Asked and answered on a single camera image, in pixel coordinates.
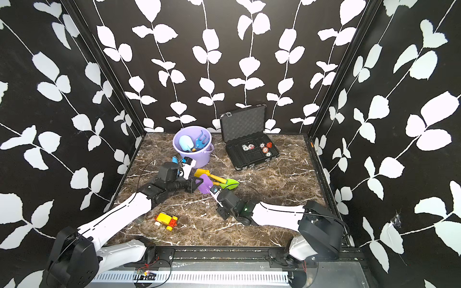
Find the blue toy rake yellow handle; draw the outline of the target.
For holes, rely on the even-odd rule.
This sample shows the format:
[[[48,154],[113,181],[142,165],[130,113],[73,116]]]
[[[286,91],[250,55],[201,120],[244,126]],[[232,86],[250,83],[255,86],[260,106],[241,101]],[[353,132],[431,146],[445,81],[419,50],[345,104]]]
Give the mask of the blue toy rake yellow handle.
[[[199,137],[195,140],[193,152],[200,151],[205,148],[210,141],[210,138],[207,134],[202,130]]]

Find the yellow red toy truck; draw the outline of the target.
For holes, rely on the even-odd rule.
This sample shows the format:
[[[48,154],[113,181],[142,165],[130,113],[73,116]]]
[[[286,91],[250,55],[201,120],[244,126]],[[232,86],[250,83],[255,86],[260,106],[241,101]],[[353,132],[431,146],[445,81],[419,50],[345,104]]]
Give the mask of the yellow red toy truck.
[[[177,226],[178,217],[169,216],[165,213],[159,213],[155,218],[156,226],[164,226],[166,230],[172,231]]]

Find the purple toy scoop pink handle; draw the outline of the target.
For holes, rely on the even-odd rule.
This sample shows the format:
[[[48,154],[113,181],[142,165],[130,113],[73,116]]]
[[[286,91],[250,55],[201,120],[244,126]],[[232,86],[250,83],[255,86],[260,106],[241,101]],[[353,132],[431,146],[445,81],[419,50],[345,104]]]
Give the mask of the purple toy scoop pink handle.
[[[210,194],[210,189],[214,186],[213,181],[206,174],[202,174],[200,176],[200,179],[202,179],[203,182],[198,186],[198,190],[202,194]]]

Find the purple plastic bucket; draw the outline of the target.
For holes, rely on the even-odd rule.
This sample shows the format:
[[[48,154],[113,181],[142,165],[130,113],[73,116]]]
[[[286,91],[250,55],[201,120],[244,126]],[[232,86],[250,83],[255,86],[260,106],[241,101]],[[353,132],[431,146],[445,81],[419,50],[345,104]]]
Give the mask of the purple plastic bucket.
[[[182,151],[181,147],[180,147],[180,145],[178,143],[179,138],[182,135],[188,135],[188,136],[190,136],[192,138],[192,140],[193,140],[193,142],[195,144],[195,140],[199,137],[202,130],[210,138],[210,141],[209,141],[208,145],[205,148],[203,148],[202,150],[196,151],[196,152],[184,152],[184,151]],[[212,144],[212,135],[211,135],[211,133],[206,128],[201,127],[201,126],[189,126],[189,127],[185,127],[183,129],[181,129],[180,131],[178,131],[174,135],[172,143],[173,143],[174,149],[180,154],[180,156],[182,158],[190,157],[190,158],[196,160],[195,168],[202,168],[202,167],[206,166],[208,164],[209,160],[210,160],[211,153],[214,151],[214,145]]]

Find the red white round parts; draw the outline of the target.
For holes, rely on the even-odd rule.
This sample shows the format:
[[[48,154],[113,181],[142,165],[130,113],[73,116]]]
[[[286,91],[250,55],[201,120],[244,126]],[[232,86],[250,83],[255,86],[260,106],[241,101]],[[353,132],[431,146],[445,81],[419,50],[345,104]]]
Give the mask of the red white round parts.
[[[273,147],[272,142],[261,142],[259,145],[253,143],[247,143],[241,146],[243,152],[248,157],[271,157],[273,154],[271,148]]]

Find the black open foam-lined case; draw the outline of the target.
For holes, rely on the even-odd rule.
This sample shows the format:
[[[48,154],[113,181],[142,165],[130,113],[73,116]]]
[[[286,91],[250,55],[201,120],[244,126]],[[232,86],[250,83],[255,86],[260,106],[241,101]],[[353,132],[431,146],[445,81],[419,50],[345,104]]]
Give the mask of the black open foam-lined case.
[[[280,155],[275,143],[264,133],[265,114],[265,104],[257,104],[221,114],[221,134],[225,142],[225,150],[235,170],[253,168]],[[271,157],[248,157],[241,148],[247,143],[259,145],[261,142],[273,143],[271,148],[273,155]]]

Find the yellow toy spade wooden handle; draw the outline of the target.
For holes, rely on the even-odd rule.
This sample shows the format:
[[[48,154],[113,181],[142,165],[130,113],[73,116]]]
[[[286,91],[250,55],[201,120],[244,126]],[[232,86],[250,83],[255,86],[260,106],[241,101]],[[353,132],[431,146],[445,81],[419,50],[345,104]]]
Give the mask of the yellow toy spade wooden handle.
[[[211,172],[209,170],[205,170],[205,169],[197,169],[194,173],[194,176],[195,177],[200,177],[201,175],[206,175],[208,176],[209,178],[217,181],[217,182],[220,182],[220,183],[223,183],[223,184],[226,184],[228,181],[224,178],[221,178],[219,176],[216,176],[216,175],[213,175],[211,174]]]

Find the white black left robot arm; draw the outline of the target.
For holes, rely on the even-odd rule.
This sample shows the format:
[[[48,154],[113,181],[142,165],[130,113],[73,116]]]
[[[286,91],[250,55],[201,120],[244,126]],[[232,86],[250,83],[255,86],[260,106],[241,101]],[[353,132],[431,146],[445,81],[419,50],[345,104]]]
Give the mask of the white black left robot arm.
[[[155,243],[144,236],[106,246],[119,231],[180,192],[193,193],[203,182],[192,175],[196,162],[187,157],[165,162],[158,174],[138,187],[122,204],[77,229],[63,228],[56,236],[44,278],[49,288],[84,288],[99,274],[129,264],[158,261]]]

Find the white perforated strip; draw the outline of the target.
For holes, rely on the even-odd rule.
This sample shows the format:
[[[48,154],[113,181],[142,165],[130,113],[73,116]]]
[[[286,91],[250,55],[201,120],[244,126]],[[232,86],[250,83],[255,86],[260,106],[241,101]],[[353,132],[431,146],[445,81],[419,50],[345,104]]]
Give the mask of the white perforated strip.
[[[108,271],[92,280],[93,283],[128,284],[257,284],[288,285],[286,271]]]

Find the light blue toy shovel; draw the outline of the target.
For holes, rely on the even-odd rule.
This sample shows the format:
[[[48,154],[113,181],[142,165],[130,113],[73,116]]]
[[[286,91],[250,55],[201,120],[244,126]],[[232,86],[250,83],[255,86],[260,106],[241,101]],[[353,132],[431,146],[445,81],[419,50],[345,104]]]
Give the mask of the light blue toy shovel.
[[[195,144],[192,138],[188,135],[182,135],[178,141],[181,150],[184,152],[194,152]]]

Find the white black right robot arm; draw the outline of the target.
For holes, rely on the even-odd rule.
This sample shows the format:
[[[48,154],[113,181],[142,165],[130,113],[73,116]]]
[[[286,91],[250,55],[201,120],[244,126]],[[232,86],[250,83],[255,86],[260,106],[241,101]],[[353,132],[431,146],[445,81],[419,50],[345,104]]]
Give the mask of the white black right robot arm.
[[[233,217],[245,226],[274,226],[298,232],[288,244],[287,260],[304,261],[319,256],[339,258],[346,227],[318,202],[305,205],[279,206],[254,200],[244,201],[228,189],[213,186],[210,194],[217,202],[217,212],[225,220]]]

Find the green toy trowel wooden handle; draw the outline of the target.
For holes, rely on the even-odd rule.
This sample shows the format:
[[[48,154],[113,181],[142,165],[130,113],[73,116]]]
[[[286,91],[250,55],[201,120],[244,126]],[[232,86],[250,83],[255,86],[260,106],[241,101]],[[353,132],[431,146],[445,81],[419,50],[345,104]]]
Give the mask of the green toy trowel wooden handle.
[[[222,189],[233,190],[239,186],[239,182],[233,179],[227,179],[225,183],[212,182],[215,186],[220,186]]]

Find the black front mounting rail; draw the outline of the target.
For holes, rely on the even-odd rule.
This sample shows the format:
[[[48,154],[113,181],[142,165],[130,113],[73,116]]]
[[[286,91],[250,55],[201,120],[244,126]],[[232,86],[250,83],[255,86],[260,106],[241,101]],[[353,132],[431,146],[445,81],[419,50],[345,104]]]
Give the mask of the black front mounting rail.
[[[359,263],[367,268],[364,254],[358,248],[342,248],[338,259],[324,256],[309,256],[306,260],[296,260],[288,255],[283,247],[200,247],[200,246],[152,246],[147,248],[138,260],[136,249],[127,243],[119,246],[104,247],[97,252],[97,260],[103,271],[119,266],[167,268],[174,262],[267,262],[272,268],[300,270],[313,268],[321,263]]]

